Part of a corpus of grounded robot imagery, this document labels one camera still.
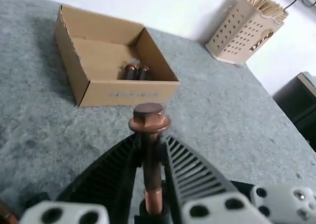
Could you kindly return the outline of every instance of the white wall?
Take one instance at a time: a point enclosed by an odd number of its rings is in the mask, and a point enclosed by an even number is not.
[[[146,26],[205,42],[227,15],[232,0],[54,0],[138,21]],[[288,5],[292,0],[276,0]],[[289,9],[285,25],[247,61],[270,94],[301,71],[316,75],[316,7],[300,2]]]

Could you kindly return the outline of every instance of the copper bolt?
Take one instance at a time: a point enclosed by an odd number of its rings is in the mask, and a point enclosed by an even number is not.
[[[128,125],[141,138],[147,212],[159,214],[162,212],[159,139],[161,132],[169,127],[170,119],[164,114],[162,105],[145,103],[134,109],[134,117]]]
[[[136,76],[137,76],[137,66],[134,64],[127,64],[125,66],[125,79],[136,80]]]
[[[18,224],[15,215],[10,211],[8,206],[0,200],[0,223],[4,224]]]
[[[141,66],[138,69],[137,79],[140,81],[149,80],[149,67]]]
[[[148,213],[161,213],[162,212],[162,188],[147,192],[145,190],[145,205]]]

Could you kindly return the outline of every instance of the gray mat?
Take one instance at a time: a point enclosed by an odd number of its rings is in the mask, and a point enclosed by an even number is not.
[[[130,134],[131,107],[75,106],[53,27],[59,4],[0,0],[0,198],[18,213],[39,191],[55,198]],[[170,132],[230,179],[316,185],[316,156],[245,66],[198,43],[150,30],[181,81]],[[131,215],[142,199],[141,171]]]

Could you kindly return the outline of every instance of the cardboard box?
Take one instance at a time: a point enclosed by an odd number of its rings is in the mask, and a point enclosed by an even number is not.
[[[164,103],[180,85],[142,24],[62,5],[55,37],[80,107]],[[134,58],[153,81],[120,80]]]

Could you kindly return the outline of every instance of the toothpick holder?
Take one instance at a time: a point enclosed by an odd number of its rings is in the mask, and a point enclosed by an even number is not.
[[[265,17],[247,0],[238,0],[223,24],[206,44],[217,60],[245,63],[283,25]]]

